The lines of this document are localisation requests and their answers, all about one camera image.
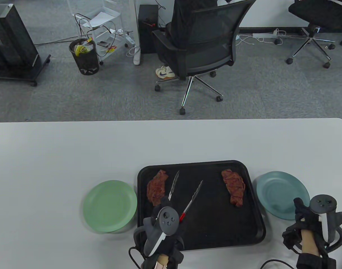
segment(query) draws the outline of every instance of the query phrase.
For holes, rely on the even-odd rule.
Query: chrome chair base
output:
[[[323,38],[316,38],[314,37],[314,32],[313,33],[308,33],[306,31],[306,29],[304,29],[302,27],[302,31],[306,34],[306,38],[307,40],[302,44],[302,46],[300,46],[300,48],[298,50],[296,50],[296,52],[293,53],[293,55],[291,57],[289,57],[286,60],[287,64],[292,64],[293,63],[293,58],[307,45],[307,44],[313,44],[314,46],[316,46],[316,48],[328,59],[328,61],[323,64],[324,68],[329,68],[330,67],[330,61],[332,60],[329,55],[327,54],[327,52],[318,44],[318,41],[322,41],[322,42],[328,42],[331,43],[330,45],[326,46],[327,49],[329,50],[333,50],[335,48],[335,45],[333,44],[335,41],[334,40],[329,40],[329,39],[323,39]],[[280,38],[293,38],[293,39],[304,39],[304,36],[279,36]]]
[[[215,71],[212,71],[212,77],[215,76]],[[160,87],[160,84],[163,84],[163,83],[168,83],[168,82],[173,82],[175,80],[178,80],[177,77],[174,77],[174,78],[170,78],[170,79],[166,79],[166,80],[161,80],[161,81],[158,81],[156,82],[156,86],[155,86],[155,91],[161,91],[161,87]],[[194,80],[198,80],[200,83],[202,83],[203,85],[205,85],[210,91],[214,92],[215,94],[217,94],[217,97],[216,97],[216,101],[217,102],[221,102],[223,101],[223,94],[221,94],[219,91],[217,91],[215,88],[213,88],[211,85],[209,85],[208,83],[204,82],[202,79],[200,79],[200,77],[198,75],[195,75],[195,76],[190,76],[189,78],[189,82],[187,84],[187,88],[186,88],[186,91],[185,91],[185,95],[183,96],[183,100],[182,100],[182,104],[181,104],[181,108],[180,108],[180,115],[185,115],[186,114],[186,111],[185,111],[185,103],[186,103],[186,100],[187,100],[187,97],[189,95],[189,92],[190,92],[190,88],[191,88],[191,85],[193,83]]]

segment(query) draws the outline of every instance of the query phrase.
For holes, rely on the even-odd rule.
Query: sleeve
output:
[[[309,253],[302,253],[297,261],[298,269],[322,269],[322,258]]]

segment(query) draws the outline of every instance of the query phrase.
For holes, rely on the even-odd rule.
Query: steak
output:
[[[168,175],[165,171],[159,170],[157,175],[147,184],[147,198],[157,206],[161,203],[161,198],[165,196],[165,181]]]
[[[245,190],[242,177],[237,172],[232,172],[231,169],[222,171],[222,177],[228,192],[231,194],[231,204],[241,207]]]

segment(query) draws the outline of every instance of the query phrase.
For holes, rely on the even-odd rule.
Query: black office chair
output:
[[[307,44],[314,44],[322,54],[328,59],[328,62],[323,64],[324,68],[330,67],[331,58],[318,44],[317,41],[324,41],[331,43],[327,48],[332,50],[335,48],[334,40],[327,40],[323,38],[315,38],[315,34],[320,31],[320,28],[328,30],[342,29],[342,0],[338,0],[341,4],[330,0],[294,0],[294,4],[289,7],[289,12],[296,15],[309,23],[309,32],[305,28],[302,31],[306,34],[307,40],[303,45],[286,60],[287,64],[293,63],[293,58],[302,50]],[[304,38],[304,36],[281,36],[282,38]]]
[[[160,91],[161,83],[186,80],[189,83],[181,104],[180,115],[185,115],[185,102],[194,79],[201,82],[218,96],[217,102],[223,100],[223,94],[208,85],[198,75],[210,72],[216,76],[216,69],[235,62],[235,39],[239,25],[249,8],[256,0],[244,0],[234,4],[223,5],[193,11],[188,32],[185,33],[184,50],[176,48],[159,30],[152,32],[159,59],[168,65],[176,77],[157,82],[155,91]]]

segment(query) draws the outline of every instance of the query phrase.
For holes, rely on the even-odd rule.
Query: phone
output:
[[[105,41],[97,42],[97,44],[100,45],[100,46],[102,46],[102,47],[105,47],[105,48],[107,48],[108,46],[110,46],[110,43],[105,42]]]

